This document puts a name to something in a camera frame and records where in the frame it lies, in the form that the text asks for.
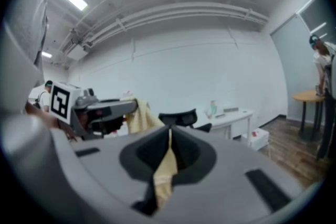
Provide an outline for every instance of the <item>box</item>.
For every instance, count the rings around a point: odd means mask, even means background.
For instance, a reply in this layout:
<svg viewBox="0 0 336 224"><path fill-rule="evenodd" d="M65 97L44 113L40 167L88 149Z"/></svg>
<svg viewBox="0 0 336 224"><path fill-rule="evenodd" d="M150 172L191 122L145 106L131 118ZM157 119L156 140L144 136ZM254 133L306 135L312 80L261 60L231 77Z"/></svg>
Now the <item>box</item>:
<svg viewBox="0 0 336 224"><path fill-rule="evenodd" d="M255 151L258 151L268 145L269 132L260 128L255 129L254 132L256 136L251 135L251 143L249 146ZM247 134L241 135L240 142L247 145Z"/></svg>

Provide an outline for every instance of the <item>desk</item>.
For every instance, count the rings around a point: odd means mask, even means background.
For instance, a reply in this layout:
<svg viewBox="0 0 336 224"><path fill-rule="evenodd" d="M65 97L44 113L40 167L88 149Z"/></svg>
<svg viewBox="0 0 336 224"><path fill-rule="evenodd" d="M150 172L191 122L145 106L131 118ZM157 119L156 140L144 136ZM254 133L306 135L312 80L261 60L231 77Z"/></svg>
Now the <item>desk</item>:
<svg viewBox="0 0 336 224"><path fill-rule="evenodd" d="M293 94L292 98L296 101L303 102L303 112L300 128L300 137L304 141L319 141L321 140L320 127L322 121L322 109L324 97L316 96L315 90L305 91L297 94ZM312 129L305 129L306 120L306 106L307 102L315 103L315 116L314 116L314 126Z"/></svg>
<svg viewBox="0 0 336 224"><path fill-rule="evenodd" d="M225 113L221 118L216 118L215 116L212 119L208 119L204 112L196 111L197 113L197 122L194 124L195 127L199 127L208 123L212 124L211 133L217 133L220 135L228 136L229 139L232 139L232 124L237 121L247 120L247 139L248 145L251 141L251 117L253 116L253 111L246 109L239 109L235 112Z"/></svg>

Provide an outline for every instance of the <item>table leg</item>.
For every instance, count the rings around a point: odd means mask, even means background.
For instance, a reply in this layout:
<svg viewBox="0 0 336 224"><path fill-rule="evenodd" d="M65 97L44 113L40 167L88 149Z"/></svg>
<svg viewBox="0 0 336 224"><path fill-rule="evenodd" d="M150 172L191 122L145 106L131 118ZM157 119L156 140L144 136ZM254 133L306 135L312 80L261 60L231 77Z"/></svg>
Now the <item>table leg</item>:
<svg viewBox="0 0 336 224"><path fill-rule="evenodd" d="M305 120L306 120L306 106L307 106L307 103L306 102L303 102L303 112L302 112L302 120L301 120L301 128L300 128L300 132L302 133L303 130L305 129Z"/></svg>
<svg viewBox="0 0 336 224"><path fill-rule="evenodd" d="M321 130L322 115L323 115L323 102L320 103L319 119L318 119L318 124L317 124L317 129L316 129L317 132Z"/></svg>
<svg viewBox="0 0 336 224"><path fill-rule="evenodd" d="M315 116L314 116L314 126L313 130L311 131L310 141L313 141L314 135L317 131L318 120L319 120L319 112L320 112L320 102L316 102L315 104Z"/></svg>
<svg viewBox="0 0 336 224"><path fill-rule="evenodd" d="M247 119L247 146L251 146L251 118Z"/></svg>

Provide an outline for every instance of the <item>chair backrest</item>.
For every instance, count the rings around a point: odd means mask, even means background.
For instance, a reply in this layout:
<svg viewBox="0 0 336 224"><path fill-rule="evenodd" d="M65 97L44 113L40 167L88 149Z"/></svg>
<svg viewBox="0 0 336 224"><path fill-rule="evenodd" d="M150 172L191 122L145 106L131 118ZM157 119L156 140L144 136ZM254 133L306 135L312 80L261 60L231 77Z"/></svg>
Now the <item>chair backrest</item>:
<svg viewBox="0 0 336 224"><path fill-rule="evenodd" d="M159 119L165 125L178 125L178 126L191 126L197 121L196 109L188 112L176 113L176 114L159 114Z"/></svg>

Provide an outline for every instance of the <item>round table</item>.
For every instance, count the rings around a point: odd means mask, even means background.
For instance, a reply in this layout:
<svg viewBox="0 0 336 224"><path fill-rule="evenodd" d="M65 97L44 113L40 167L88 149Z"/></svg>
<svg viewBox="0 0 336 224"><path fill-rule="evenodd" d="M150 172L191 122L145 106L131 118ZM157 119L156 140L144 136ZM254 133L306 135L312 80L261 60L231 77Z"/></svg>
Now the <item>round table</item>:
<svg viewBox="0 0 336 224"><path fill-rule="evenodd" d="M319 141L321 140L321 121L322 121L322 109L324 97L319 97L316 95L315 90L305 91L297 94L293 94L292 98L296 101L303 102L303 112L300 128L300 137L304 141ZM307 102L315 103L315 116L314 116L314 125L313 128L305 129L305 119L306 119L306 106Z"/></svg>

